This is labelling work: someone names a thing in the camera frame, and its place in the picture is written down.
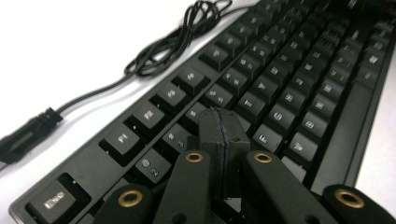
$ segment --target keyboard cable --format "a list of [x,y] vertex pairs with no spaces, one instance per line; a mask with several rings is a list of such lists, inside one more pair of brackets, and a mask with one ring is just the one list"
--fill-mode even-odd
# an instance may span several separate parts
[[27,152],[46,139],[63,120],[61,116],[73,105],[85,101],[95,95],[118,87],[132,76],[155,76],[165,71],[191,41],[212,30],[221,19],[236,11],[247,9],[239,7],[227,12],[233,0],[197,1],[187,8],[182,25],[164,38],[144,48],[124,69],[124,76],[118,81],[103,88],[81,95],[59,109],[48,108],[45,112],[29,119],[14,133],[0,140],[0,170],[8,164],[19,161]]

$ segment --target white surface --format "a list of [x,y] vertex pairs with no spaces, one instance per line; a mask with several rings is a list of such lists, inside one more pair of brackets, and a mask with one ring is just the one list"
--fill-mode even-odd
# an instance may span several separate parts
[[[49,106],[56,109],[82,93],[119,79],[125,65],[138,51],[179,25],[185,9],[193,2],[1,1],[0,138]],[[253,1],[234,1],[234,4],[247,2]],[[190,50],[203,44],[200,42]],[[106,97],[97,97],[90,104],[80,105],[65,117],[64,124],[50,138],[20,162],[1,171],[0,223],[14,223],[8,214],[10,204],[104,128],[159,78],[135,78]],[[386,129],[382,127],[378,134]],[[383,150],[393,153],[391,159],[394,160],[391,145],[390,142]],[[396,216],[392,194],[396,187],[395,169],[384,167],[383,162],[376,163],[375,168],[386,178],[369,181],[359,188],[379,192],[379,195],[369,195]],[[387,188],[371,190],[378,189],[378,185]],[[392,200],[383,200],[389,195],[393,196]]]

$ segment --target black keyboard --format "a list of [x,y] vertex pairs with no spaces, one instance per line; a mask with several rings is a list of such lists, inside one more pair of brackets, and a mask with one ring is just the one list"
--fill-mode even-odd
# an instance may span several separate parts
[[[24,193],[10,214],[21,223],[92,223],[114,190],[161,186],[211,106],[234,111],[255,148],[275,153],[315,193],[353,186],[394,49],[391,19],[375,7],[260,1]],[[216,223],[243,220],[227,203],[212,207]]]

